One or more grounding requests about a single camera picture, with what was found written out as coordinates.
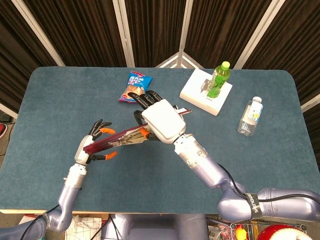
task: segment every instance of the white stand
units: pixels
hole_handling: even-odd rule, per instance
[[[217,116],[232,88],[232,85],[225,82],[218,97],[210,98],[207,97],[208,91],[206,88],[211,79],[212,75],[209,73],[200,69],[195,69],[189,80],[184,85],[180,93],[180,98]]]

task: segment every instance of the floor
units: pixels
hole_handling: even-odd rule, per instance
[[[8,125],[8,130],[3,138],[0,139],[0,155],[4,154],[7,150],[9,134],[12,135],[14,131],[14,125]],[[0,156],[0,170],[4,160],[4,156]],[[23,214],[3,214],[0,212],[0,228],[7,228],[17,225]],[[281,219],[278,218],[268,218],[266,220],[283,222],[283,223],[295,223],[304,224],[307,227],[307,233],[313,240],[320,240],[320,222],[306,222],[306,221],[296,221],[292,219]],[[62,233],[57,233],[48,230],[46,233],[46,240],[61,240],[63,238]]]

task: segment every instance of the blue table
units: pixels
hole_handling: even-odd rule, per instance
[[[263,188],[304,188],[320,193],[320,176],[293,78],[283,70],[232,70],[232,85],[218,116],[179,98],[192,69],[40,67],[29,81],[0,171],[0,209],[46,210],[57,204],[78,145],[99,120],[116,131],[136,125],[137,104],[119,102],[131,70],[152,76],[150,89],[192,110],[185,116],[212,158],[254,193]],[[255,135],[237,133],[254,96],[263,111]],[[216,213],[221,191],[207,189],[174,153],[146,142],[95,161],[76,211]]]

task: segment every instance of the bottle label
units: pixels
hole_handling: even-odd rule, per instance
[[[250,111],[248,113],[248,118],[258,123],[262,108],[263,105],[261,103],[253,101],[250,107]]]

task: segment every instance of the snack bag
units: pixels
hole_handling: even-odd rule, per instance
[[[148,90],[151,80],[151,76],[145,76],[142,73],[131,71],[128,77],[126,90],[119,98],[119,101],[135,103],[136,101],[128,96],[128,93],[133,92],[138,95],[144,94]]]

